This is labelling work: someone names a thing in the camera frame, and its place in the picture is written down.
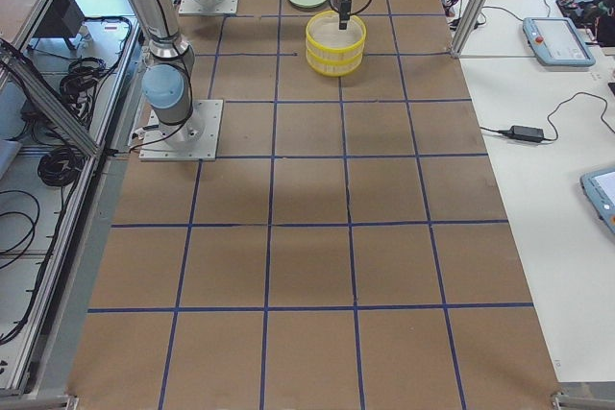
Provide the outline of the black power adapter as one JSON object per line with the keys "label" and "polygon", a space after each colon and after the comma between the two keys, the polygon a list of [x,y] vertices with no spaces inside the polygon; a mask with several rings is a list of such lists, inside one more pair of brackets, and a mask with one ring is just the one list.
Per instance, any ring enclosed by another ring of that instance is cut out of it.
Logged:
{"label": "black power adapter", "polygon": [[509,139],[531,143],[541,143],[546,140],[542,129],[520,125],[512,125],[507,130],[498,130],[498,134]]}

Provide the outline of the rear grey mounting plate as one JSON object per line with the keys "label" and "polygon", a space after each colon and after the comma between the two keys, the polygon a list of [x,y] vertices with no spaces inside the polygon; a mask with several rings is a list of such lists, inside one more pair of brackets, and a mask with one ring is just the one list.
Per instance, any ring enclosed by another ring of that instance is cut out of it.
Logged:
{"label": "rear grey mounting plate", "polygon": [[224,0],[211,9],[204,8],[197,0],[182,0],[179,7],[179,15],[182,16],[219,16],[235,15],[238,0]]}

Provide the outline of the yellow bottom steamer layer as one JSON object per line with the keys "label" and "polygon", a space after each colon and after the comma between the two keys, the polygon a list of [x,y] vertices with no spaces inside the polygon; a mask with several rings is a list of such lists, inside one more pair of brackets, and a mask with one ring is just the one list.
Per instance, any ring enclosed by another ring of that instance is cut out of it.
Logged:
{"label": "yellow bottom steamer layer", "polygon": [[362,63],[363,55],[358,54],[346,60],[329,60],[316,56],[306,50],[309,67],[316,73],[326,77],[343,77],[353,73]]}

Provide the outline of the yellow steamer layer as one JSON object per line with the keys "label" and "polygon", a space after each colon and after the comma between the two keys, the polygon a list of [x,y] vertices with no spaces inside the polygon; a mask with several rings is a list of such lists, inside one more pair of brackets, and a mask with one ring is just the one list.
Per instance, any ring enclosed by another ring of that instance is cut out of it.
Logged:
{"label": "yellow steamer layer", "polygon": [[306,47],[325,60],[349,60],[363,53],[367,36],[365,23],[353,15],[345,29],[339,28],[336,12],[320,12],[306,25]]}
{"label": "yellow steamer layer", "polygon": [[329,60],[316,56],[306,50],[309,67],[316,73],[326,77],[343,77],[353,73],[362,63],[363,55],[358,54],[346,60]]}

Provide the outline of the yellow top steamer layer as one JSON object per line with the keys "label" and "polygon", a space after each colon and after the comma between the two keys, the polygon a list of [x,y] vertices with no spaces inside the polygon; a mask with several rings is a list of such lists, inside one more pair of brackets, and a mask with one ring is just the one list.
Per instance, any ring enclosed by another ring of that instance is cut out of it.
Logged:
{"label": "yellow top steamer layer", "polygon": [[365,23],[353,15],[345,29],[339,28],[336,12],[320,12],[306,25],[306,47],[325,60],[349,60],[363,53],[367,36]]}

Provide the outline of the blue teach pendant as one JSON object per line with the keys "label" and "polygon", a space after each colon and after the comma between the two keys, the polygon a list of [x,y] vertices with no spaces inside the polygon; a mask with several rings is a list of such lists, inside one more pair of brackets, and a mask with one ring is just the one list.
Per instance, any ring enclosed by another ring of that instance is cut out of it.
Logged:
{"label": "blue teach pendant", "polygon": [[586,173],[579,179],[581,189],[611,233],[614,232],[614,168]]}
{"label": "blue teach pendant", "polygon": [[590,67],[596,62],[570,18],[527,17],[522,30],[530,49],[545,66]]}

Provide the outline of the aluminium frame rail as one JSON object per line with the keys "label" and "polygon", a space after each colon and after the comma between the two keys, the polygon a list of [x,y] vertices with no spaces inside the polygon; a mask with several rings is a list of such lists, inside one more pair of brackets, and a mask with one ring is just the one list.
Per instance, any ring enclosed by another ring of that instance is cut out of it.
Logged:
{"label": "aluminium frame rail", "polygon": [[86,157],[99,157],[101,147],[63,105],[51,86],[39,75],[34,65],[12,44],[1,39],[1,68],[21,87],[25,97],[55,126],[61,129],[71,143]]}

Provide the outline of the brown gridded table mat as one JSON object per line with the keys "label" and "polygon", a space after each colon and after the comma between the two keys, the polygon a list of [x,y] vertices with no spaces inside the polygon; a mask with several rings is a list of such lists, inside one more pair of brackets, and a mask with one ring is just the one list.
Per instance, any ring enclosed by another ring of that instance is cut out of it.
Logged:
{"label": "brown gridded table mat", "polygon": [[440,0],[186,17],[213,162],[126,173],[68,390],[83,409],[547,409],[557,383]]}

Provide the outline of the white mesh steamer liner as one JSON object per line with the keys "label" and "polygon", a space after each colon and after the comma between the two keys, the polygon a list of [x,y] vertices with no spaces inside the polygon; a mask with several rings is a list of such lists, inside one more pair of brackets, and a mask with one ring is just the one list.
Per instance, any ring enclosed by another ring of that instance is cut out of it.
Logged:
{"label": "white mesh steamer liner", "polygon": [[316,42],[325,47],[346,48],[360,41],[362,30],[355,23],[349,23],[347,30],[339,30],[337,16],[329,15],[314,21],[311,35]]}

